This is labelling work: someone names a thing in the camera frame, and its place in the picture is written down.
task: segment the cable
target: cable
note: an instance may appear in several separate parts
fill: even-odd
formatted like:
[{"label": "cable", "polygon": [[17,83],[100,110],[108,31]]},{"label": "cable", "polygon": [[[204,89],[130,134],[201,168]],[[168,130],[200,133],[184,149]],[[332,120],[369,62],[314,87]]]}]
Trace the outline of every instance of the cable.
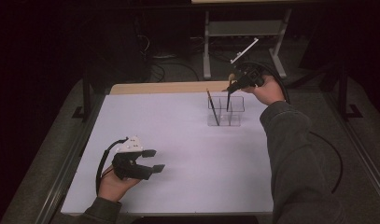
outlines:
[{"label": "cable", "polygon": [[157,71],[155,71],[155,70],[151,67],[151,72],[154,73],[154,77],[157,78],[157,82],[161,82],[161,81],[163,81],[164,78],[165,78],[165,74],[166,74],[166,72],[165,72],[165,70],[163,69],[163,67],[161,67],[161,66],[159,66],[159,65],[157,65],[157,64],[152,64],[151,66],[156,66],[156,67],[158,67],[159,69],[162,70],[162,73],[158,73]]},{"label": "cable", "polygon": [[146,37],[145,35],[138,35],[137,37],[145,38],[147,40],[146,47],[143,50],[140,50],[140,53],[143,54],[144,56],[146,56],[147,55],[147,50],[149,48],[150,41],[149,41],[148,37]]},{"label": "cable", "polygon": [[334,186],[334,188],[332,188],[332,191],[331,191],[331,193],[334,193],[337,190],[339,184],[341,183],[342,175],[343,175],[343,172],[344,172],[344,162],[342,160],[341,154],[339,153],[338,149],[330,141],[328,141],[324,137],[318,135],[317,133],[313,133],[313,132],[309,132],[309,133],[312,134],[312,135],[314,135],[314,136],[316,136],[316,137],[318,137],[318,138],[320,138],[325,143],[327,143],[335,151],[336,155],[338,156],[338,159],[339,159],[339,162],[340,162],[340,173],[339,173],[337,181],[335,182],[335,186]]},{"label": "cable", "polygon": [[187,67],[187,68],[188,68],[189,70],[191,70],[192,73],[195,75],[196,80],[199,81],[199,77],[198,77],[198,74],[196,73],[196,71],[193,70],[193,68],[189,67],[189,66],[186,65],[186,64],[183,64],[183,63],[159,63],[159,64],[162,64],[162,65],[164,65],[164,64],[166,64],[166,65],[172,64],[172,65],[181,65],[181,66]]},{"label": "cable", "polygon": [[113,146],[115,146],[116,144],[122,144],[122,143],[126,142],[127,140],[128,140],[128,138],[122,139],[122,140],[118,140],[118,141],[114,142],[103,153],[103,157],[100,160],[99,167],[97,168],[97,173],[96,173],[96,195],[99,194],[100,183],[102,182],[102,170],[103,170],[103,167],[105,166],[105,163],[106,163],[106,160],[107,160],[107,157],[108,157],[108,153],[110,152],[110,150],[111,150],[111,148]]},{"label": "cable", "polygon": [[219,61],[222,61],[224,63],[230,63],[231,62],[231,59],[225,55],[223,55],[222,53],[218,54],[218,53],[215,53],[214,51],[209,51],[209,55],[212,56],[213,58],[219,60]]},{"label": "cable", "polygon": [[173,58],[177,58],[177,55],[175,54],[166,54],[166,55],[161,55],[161,56],[157,56],[157,55],[154,55],[152,56],[153,59],[173,59]]}]

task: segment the sleeve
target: sleeve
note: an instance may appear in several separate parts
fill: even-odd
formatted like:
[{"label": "sleeve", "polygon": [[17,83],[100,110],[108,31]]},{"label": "sleeve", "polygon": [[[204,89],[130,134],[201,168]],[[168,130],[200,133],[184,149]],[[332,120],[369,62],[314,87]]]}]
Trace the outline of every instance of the sleeve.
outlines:
[{"label": "sleeve", "polygon": [[267,135],[274,223],[345,223],[308,141],[310,119],[286,102],[269,105],[260,117]]},{"label": "sleeve", "polygon": [[84,214],[77,217],[75,224],[112,224],[116,223],[120,213],[121,203],[114,203],[103,198],[96,198]]}]

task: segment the transparent cup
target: transparent cup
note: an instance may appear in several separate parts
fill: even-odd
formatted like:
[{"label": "transparent cup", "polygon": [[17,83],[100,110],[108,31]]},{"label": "transparent cup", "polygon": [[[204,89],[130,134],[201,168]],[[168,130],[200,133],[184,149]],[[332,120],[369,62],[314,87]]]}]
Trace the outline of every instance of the transparent cup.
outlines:
[{"label": "transparent cup", "polygon": [[241,125],[242,114],[245,112],[243,96],[231,96],[229,103],[227,96],[212,96],[211,100],[213,106],[208,99],[208,126],[238,127]]}]

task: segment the white tabletop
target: white tabletop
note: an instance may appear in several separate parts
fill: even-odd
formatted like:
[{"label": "white tabletop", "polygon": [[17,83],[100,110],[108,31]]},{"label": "white tabletop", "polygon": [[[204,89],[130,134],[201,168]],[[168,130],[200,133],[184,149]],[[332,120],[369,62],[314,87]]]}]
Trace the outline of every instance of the white tabletop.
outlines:
[{"label": "white tabletop", "polygon": [[[213,96],[226,93],[211,92]],[[62,212],[80,214],[91,206],[103,152],[113,142],[137,135],[153,158],[138,164],[165,164],[141,181],[121,202],[122,213],[139,216],[256,214],[272,212],[271,170],[259,117],[265,105],[244,96],[240,127],[207,126],[207,94],[108,95],[94,125]],[[114,157],[112,149],[105,168]]]}]

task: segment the wire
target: wire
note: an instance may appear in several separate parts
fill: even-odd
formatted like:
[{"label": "wire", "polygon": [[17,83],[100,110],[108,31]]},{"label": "wire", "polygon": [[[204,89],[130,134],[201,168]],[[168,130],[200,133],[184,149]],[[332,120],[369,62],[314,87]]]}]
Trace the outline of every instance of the wire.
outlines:
[{"label": "wire", "polygon": [[97,173],[96,173],[96,195],[99,193],[100,183],[102,182],[102,170],[103,170],[103,167],[105,166],[105,163],[106,163],[106,160],[108,157],[108,153],[110,153],[110,150],[113,146],[115,146],[116,144],[122,144],[122,143],[126,142],[127,140],[128,140],[128,137],[126,137],[126,139],[122,139],[122,140],[118,140],[118,141],[114,142],[103,153],[103,157],[100,160],[99,167],[97,168]]},{"label": "wire", "polygon": [[144,56],[146,56],[147,50],[149,48],[150,41],[149,41],[148,37],[146,37],[145,35],[138,35],[137,37],[145,38],[147,40],[147,45],[146,45],[145,49],[140,50],[140,53],[143,54]]},{"label": "wire", "polygon": [[224,63],[230,63],[231,62],[231,59],[222,53],[216,53],[214,51],[209,51],[209,55],[214,57],[215,59],[217,59],[219,61],[224,62]]},{"label": "wire", "polygon": [[192,73],[195,75],[196,80],[199,81],[199,77],[198,77],[198,74],[196,73],[196,71],[193,70],[193,68],[189,67],[189,66],[186,65],[186,64],[183,64],[183,63],[159,63],[159,65],[160,65],[160,64],[162,64],[162,65],[164,65],[164,64],[166,64],[166,65],[171,64],[171,65],[180,65],[180,66],[184,66],[184,67],[188,68],[189,70],[191,70]]},{"label": "wire", "polygon": [[191,53],[201,51],[204,48],[204,38],[203,37],[201,37],[201,36],[195,36],[195,37],[191,37],[190,40],[192,42],[195,42],[197,40],[201,40],[199,44],[197,44],[196,46],[192,47]]},{"label": "wire", "polygon": [[159,65],[157,65],[157,64],[152,64],[151,66],[156,66],[156,67],[158,67],[159,69],[162,70],[162,73],[158,73],[157,71],[155,71],[155,70],[151,67],[151,72],[153,72],[154,77],[157,78],[157,82],[161,82],[161,81],[163,81],[163,80],[165,79],[165,74],[166,74],[166,72],[165,72],[165,70],[163,69],[163,67],[161,67],[161,66],[159,66]]},{"label": "wire", "polygon": [[313,133],[313,132],[309,132],[309,133],[312,134],[312,135],[314,135],[314,136],[316,136],[316,137],[318,137],[318,138],[320,138],[325,143],[327,143],[335,151],[336,155],[338,156],[338,159],[339,159],[339,162],[340,162],[340,173],[339,173],[337,181],[335,182],[335,186],[334,186],[334,188],[332,188],[332,191],[331,191],[331,193],[334,193],[337,190],[339,184],[341,183],[342,175],[343,175],[343,172],[344,172],[344,162],[342,160],[341,154],[339,153],[338,149],[330,141],[328,141],[324,137],[318,135],[317,133]]},{"label": "wire", "polygon": [[165,55],[154,55],[152,56],[153,59],[172,59],[176,58],[177,55],[175,54],[165,54]]}]

